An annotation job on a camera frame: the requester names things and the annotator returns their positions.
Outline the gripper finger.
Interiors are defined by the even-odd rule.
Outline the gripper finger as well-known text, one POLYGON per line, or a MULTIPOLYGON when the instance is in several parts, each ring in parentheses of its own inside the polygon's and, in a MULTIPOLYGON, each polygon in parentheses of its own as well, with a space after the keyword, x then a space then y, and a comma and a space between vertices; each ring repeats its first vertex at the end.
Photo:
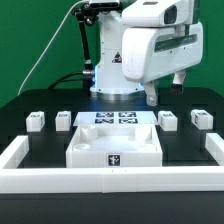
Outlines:
POLYGON ((171 92, 173 94, 182 94, 183 93, 183 84, 186 77, 186 71, 178 71, 174 74, 173 82, 171 84, 171 92))
POLYGON ((146 93, 146 103, 149 106, 156 106, 158 103, 157 84, 155 81, 151 81, 143 85, 146 93))

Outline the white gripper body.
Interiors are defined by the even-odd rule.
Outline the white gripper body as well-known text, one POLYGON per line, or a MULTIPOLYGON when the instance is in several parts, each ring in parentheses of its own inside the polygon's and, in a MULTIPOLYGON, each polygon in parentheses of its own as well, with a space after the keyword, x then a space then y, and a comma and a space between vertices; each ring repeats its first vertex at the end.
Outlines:
POLYGON ((198 64, 202 55, 201 23, 181 36, 174 27, 128 28, 122 40, 122 71, 127 80, 145 84, 198 64))

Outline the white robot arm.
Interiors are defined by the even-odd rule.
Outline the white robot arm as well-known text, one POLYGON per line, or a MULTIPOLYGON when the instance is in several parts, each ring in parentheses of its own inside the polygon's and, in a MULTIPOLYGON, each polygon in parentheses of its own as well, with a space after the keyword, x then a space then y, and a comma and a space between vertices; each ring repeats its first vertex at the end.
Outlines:
POLYGON ((127 100, 144 92, 155 106, 157 81, 170 74, 171 91, 183 92, 187 69, 203 55, 200 0, 89 0, 89 6, 100 26, 94 97, 127 100))

